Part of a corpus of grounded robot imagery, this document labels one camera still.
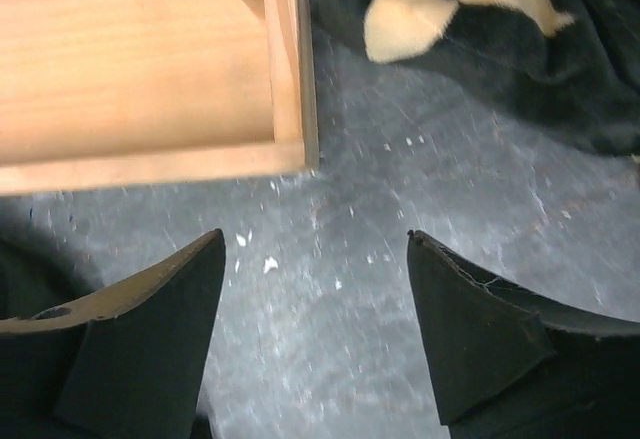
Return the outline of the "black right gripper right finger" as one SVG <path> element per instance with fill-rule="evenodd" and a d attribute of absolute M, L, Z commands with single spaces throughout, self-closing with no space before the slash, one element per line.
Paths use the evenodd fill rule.
<path fill-rule="evenodd" d="M 421 231 L 408 274 L 454 438 L 635 438 L 639 326 L 534 293 Z"/>

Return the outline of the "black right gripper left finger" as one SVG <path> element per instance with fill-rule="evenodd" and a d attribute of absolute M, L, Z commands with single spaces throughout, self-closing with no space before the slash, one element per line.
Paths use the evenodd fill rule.
<path fill-rule="evenodd" d="M 208 438 L 197 410 L 225 272 L 210 231 L 27 319 L 1 318 L 5 438 Z"/>

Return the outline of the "wooden clothes rack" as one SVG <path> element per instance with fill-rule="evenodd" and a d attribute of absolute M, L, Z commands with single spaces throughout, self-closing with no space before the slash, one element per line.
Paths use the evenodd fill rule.
<path fill-rule="evenodd" d="M 318 164 L 309 0 L 1 0 L 3 194 Z"/>

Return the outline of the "black shirt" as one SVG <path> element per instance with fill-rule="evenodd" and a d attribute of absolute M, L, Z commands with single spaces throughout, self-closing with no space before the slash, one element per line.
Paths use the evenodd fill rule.
<path fill-rule="evenodd" d="M 27 319 L 102 287 L 79 250 L 34 219 L 35 206 L 1 200 L 1 318 Z"/>

